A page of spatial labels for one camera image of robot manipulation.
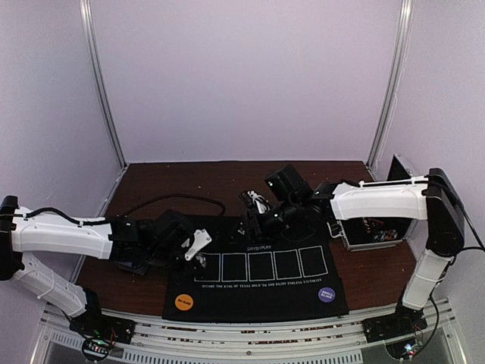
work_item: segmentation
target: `black mat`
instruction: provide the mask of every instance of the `black mat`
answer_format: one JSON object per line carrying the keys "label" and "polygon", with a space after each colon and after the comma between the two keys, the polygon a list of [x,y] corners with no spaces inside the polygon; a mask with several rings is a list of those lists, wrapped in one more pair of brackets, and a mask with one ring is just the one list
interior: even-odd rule
{"label": "black mat", "polygon": [[[287,231],[267,245],[247,244],[237,232],[239,218],[191,219],[213,238],[203,249],[208,267],[201,280],[169,274],[164,319],[284,322],[349,313],[325,224]],[[191,309],[176,307],[182,294],[191,297]]]}

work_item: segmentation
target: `small box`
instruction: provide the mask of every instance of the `small box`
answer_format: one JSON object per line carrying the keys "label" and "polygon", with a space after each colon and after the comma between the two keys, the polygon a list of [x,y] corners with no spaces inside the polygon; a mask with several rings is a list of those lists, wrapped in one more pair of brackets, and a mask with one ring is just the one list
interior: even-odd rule
{"label": "small box", "polygon": [[[393,156],[387,180],[405,180],[415,176],[402,156]],[[352,218],[336,223],[337,226],[329,226],[332,237],[341,237],[348,251],[362,251],[398,245],[412,233],[417,221],[410,218]]]}

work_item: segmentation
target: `white rectangle outline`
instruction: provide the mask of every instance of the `white rectangle outline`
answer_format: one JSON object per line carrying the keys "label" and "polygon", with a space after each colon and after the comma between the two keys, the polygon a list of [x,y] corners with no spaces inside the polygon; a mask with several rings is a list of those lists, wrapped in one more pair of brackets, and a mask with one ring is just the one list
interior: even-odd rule
{"label": "white rectangle outline", "polygon": [[[300,272],[300,276],[299,277],[285,277],[285,278],[278,278],[278,268],[277,268],[277,264],[276,264],[276,253],[287,253],[287,252],[295,252],[296,254],[296,261],[298,262],[298,270]],[[298,251],[297,249],[290,249],[290,250],[278,250],[277,252],[273,252],[273,255],[274,255],[274,268],[275,268],[275,272],[276,272],[276,280],[277,281],[285,281],[285,280],[288,280],[288,279],[298,279],[298,278],[302,278],[302,265],[300,263],[300,258],[299,258],[299,254],[298,254]]]}
{"label": "white rectangle outline", "polygon": [[321,247],[321,245],[315,245],[315,246],[307,246],[306,248],[299,248],[298,249],[298,255],[300,257],[300,262],[302,262],[302,273],[304,278],[310,278],[310,277],[320,277],[321,275],[305,275],[305,269],[303,268],[303,259],[302,259],[302,254],[300,253],[300,250],[306,250],[306,249],[315,249],[315,248],[320,248],[321,251],[321,258],[324,260],[324,265],[325,265],[325,273],[322,273],[321,275],[328,275],[328,267],[327,267],[327,261],[325,260],[325,255],[324,255],[324,248]]}
{"label": "white rectangle outline", "polygon": [[[224,280],[224,256],[244,256],[244,261],[245,261],[245,273],[246,273],[246,279],[235,279],[231,281],[225,281]],[[221,263],[221,282],[247,282],[249,278],[248,275],[248,255],[246,253],[222,253],[222,263]]]}
{"label": "white rectangle outline", "polygon": [[[272,279],[251,279],[251,263],[249,262],[249,256],[255,256],[256,254],[269,254],[271,257],[271,269],[273,270]],[[274,258],[271,252],[261,252],[261,253],[248,253],[248,278],[250,282],[263,282],[263,281],[275,281],[276,273],[274,271]]]}
{"label": "white rectangle outline", "polygon": [[221,254],[220,253],[201,253],[201,254],[204,254],[204,255],[207,255],[207,256],[219,256],[219,277],[218,277],[218,281],[206,281],[206,280],[197,279],[197,277],[194,277],[194,282],[200,282],[200,283],[205,283],[205,282],[218,283],[218,282],[220,282],[221,281],[221,275],[222,275]]}

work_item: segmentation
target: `wire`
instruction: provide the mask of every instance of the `wire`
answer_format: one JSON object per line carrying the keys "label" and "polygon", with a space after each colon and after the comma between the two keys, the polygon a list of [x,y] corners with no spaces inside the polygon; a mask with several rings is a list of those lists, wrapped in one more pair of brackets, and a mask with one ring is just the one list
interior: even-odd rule
{"label": "wire", "polygon": [[172,199],[172,198],[196,199],[198,201],[211,203],[212,205],[216,205],[221,208],[221,211],[219,212],[219,216],[222,216],[226,213],[226,206],[221,201],[217,201],[216,199],[209,199],[208,197],[197,196],[197,195],[187,195],[185,193],[171,193],[168,195],[160,195],[160,196],[154,197],[153,199],[147,199],[146,201],[141,202],[138,205],[135,205],[131,209],[128,209],[124,213],[120,214],[120,216],[128,216],[129,214],[132,214],[133,212],[140,210],[145,206],[151,205],[152,203],[162,201],[163,199]]}
{"label": "wire", "polygon": [[347,180],[346,178],[341,178],[339,183],[345,183],[345,184],[348,184],[349,186],[352,186],[352,187],[360,187],[361,185],[358,184],[357,182],[354,182],[353,180]]}
{"label": "wire", "polygon": [[420,333],[421,333],[421,343],[423,342],[424,340],[424,334],[423,334],[423,331],[421,330],[421,328],[417,325],[415,325],[415,329],[418,330]]}
{"label": "wire", "polygon": [[462,252],[464,252],[465,250],[481,250],[482,252],[485,252],[485,250],[483,250],[480,246],[466,246],[462,249]]}
{"label": "wire", "polygon": [[96,225],[110,224],[112,222],[111,219],[107,219],[107,218],[104,219],[104,220],[99,220],[99,221],[76,220],[75,218],[70,217],[69,215],[65,214],[64,212],[62,212],[61,210],[59,210],[55,207],[42,207],[40,209],[28,212],[25,215],[23,215],[23,214],[0,214],[0,218],[33,218],[34,216],[40,215],[44,212],[53,212],[56,215],[59,215],[62,218],[71,222],[72,224],[76,224],[76,225],[96,226]]}
{"label": "wire", "polygon": [[463,212],[463,215],[465,216],[465,220],[467,221],[468,226],[471,229],[471,232],[473,233],[475,239],[478,242],[478,245],[480,245],[480,248],[482,248],[482,250],[485,252],[485,246],[483,245],[483,241],[478,236],[478,232],[475,229],[475,226],[473,226],[473,223],[471,222],[470,216],[468,216],[467,212],[465,211],[465,208],[462,209],[462,212]]}
{"label": "wire", "polygon": [[437,329],[438,329],[438,324],[440,323],[440,311],[438,310],[438,306],[436,304],[436,302],[434,302],[434,298],[432,296],[430,296],[430,301],[431,303],[433,304],[434,306],[434,309],[436,310],[436,323],[434,324],[434,329],[433,331],[431,332],[431,335],[429,336],[429,338],[427,339],[426,343],[423,344],[423,346],[417,351],[417,353],[415,353],[413,355],[413,359],[418,356],[419,354],[421,354],[423,352],[423,350],[428,346],[428,344],[431,342],[431,339],[433,339],[433,336],[435,335],[435,333],[437,332]]}
{"label": "wire", "polygon": [[22,218],[20,214],[0,214],[0,218]]}

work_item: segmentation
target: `purple circle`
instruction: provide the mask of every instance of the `purple circle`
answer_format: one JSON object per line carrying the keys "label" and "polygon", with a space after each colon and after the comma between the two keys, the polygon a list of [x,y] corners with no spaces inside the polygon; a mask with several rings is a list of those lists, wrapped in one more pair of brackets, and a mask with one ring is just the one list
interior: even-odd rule
{"label": "purple circle", "polygon": [[330,287],[324,287],[318,292],[318,298],[321,302],[330,303],[335,300],[335,291]]}

